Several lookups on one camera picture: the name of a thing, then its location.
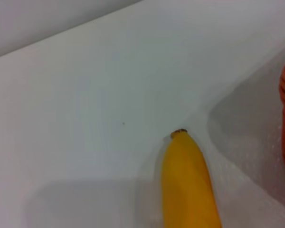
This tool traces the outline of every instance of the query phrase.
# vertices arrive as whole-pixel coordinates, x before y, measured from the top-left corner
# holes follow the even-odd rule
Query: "white wall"
[[[0,0],[0,56],[138,0]]]

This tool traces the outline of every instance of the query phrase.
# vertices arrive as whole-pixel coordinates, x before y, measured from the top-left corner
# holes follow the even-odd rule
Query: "banana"
[[[165,228],[221,228],[204,156],[184,129],[171,134],[161,169]]]

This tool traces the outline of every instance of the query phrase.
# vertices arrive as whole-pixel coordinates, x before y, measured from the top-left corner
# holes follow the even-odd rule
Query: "yellow banana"
[[[164,227],[221,228],[202,152],[184,129],[171,138],[161,170]]]

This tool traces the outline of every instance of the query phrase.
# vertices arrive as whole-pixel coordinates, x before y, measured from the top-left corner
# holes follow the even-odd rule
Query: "white surface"
[[[285,0],[146,0],[1,57],[0,227],[160,226],[163,138],[186,127],[208,159],[224,228],[284,228],[284,205],[224,152],[231,140],[234,153],[241,143],[262,153],[255,134],[224,128],[257,124],[232,109],[243,97],[228,97],[266,94],[238,83],[258,81],[284,48]]]
[[[0,56],[138,0],[0,0]]]

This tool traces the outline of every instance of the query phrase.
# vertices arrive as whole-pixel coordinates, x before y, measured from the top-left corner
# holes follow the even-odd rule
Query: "banana stem tip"
[[[181,132],[188,132],[186,129],[178,129],[170,134],[170,137],[173,139],[177,134]]]

